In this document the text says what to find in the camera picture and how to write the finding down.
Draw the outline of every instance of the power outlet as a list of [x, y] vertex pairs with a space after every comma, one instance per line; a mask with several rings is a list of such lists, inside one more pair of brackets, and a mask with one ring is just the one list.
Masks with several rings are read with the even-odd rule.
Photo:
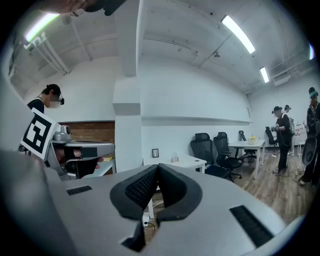
[[144, 227], [147, 227], [148, 224], [145, 224], [145, 222], [149, 222], [150, 220], [150, 213], [149, 212], [144, 212], [142, 216], [142, 224]]

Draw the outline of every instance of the fluorescent light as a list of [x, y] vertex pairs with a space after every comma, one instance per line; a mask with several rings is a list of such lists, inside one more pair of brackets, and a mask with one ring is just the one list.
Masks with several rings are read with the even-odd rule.
[[312, 60], [315, 57], [315, 51], [311, 44], [309, 44], [309, 51], [309, 60]]
[[269, 82], [269, 78], [268, 78], [268, 75], [267, 75], [266, 68], [265, 67], [260, 68], [260, 72], [262, 74], [264, 82], [265, 83]]
[[222, 23], [230, 29], [237, 38], [243, 43], [245, 48], [249, 51], [250, 54], [252, 54], [256, 49], [250, 42], [249, 38], [246, 36], [246, 34], [242, 31], [242, 29], [237, 25], [237, 23], [234, 22], [232, 18], [230, 18], [228, 15], [226, 15], [222, 19]]
[[25, 35], [25, 39], [30, 42], [35, 35], [42, 30], [49, 22], [54, 20], [60, 14], [58, 13], [48, 13], [43, 16], [34, 26], [30, 29], [30, 31]]

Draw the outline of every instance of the man in black clothing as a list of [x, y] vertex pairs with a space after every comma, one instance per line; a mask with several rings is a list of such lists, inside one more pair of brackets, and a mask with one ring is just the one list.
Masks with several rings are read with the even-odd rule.
[[48, 84], [41, 94], [30, 101], [27, 106], [32, 110], [33, 108], [39, 110], [41, 113], [45, 112], [45, 106], [47, 108], [55, 107], [60, 104], [61, 90], [56, 84]]
[[307, 136], [316, 137], [317, 145], [313, 160], [304, 170], [304, 174], [300, 181], [301, 185], [306, 185], [310, 182], [312, 182], [313, 185], [316, 185], [320, 177], [320, 134], [317, 135], [316, 132], [316, 122], [320, 121], [320, 105], [318, 102], [318, 92], [314, 87], [309, 89], [309, 97], [311, 103], [306, 116]]
[[291, 132], [290, 132], [290, 120], [289, 117], [282, 112], [282, 108], [275, 106], [272, 114], [277, 117], [276, 120], [276, 138], [280, 148], [280, 159], [279, 164], [273, 173], [279, 173], [282, 170], [285, 171], [287, 168], [287, 156], [291, 146]]

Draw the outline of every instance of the teal headband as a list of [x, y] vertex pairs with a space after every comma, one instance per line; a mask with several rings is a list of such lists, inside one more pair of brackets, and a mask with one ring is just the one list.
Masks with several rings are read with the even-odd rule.
[[310, 99], [315, 95], [318, 95], [318, 92], [314, 90], [313, 92], [310, 93]]

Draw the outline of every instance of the picture frame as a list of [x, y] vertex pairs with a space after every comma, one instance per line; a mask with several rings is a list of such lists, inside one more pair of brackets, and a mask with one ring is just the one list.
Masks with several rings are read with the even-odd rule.
[[154, 148], [152, 149], [152, 158], [158, 158], [159, 157], [159, 149]]

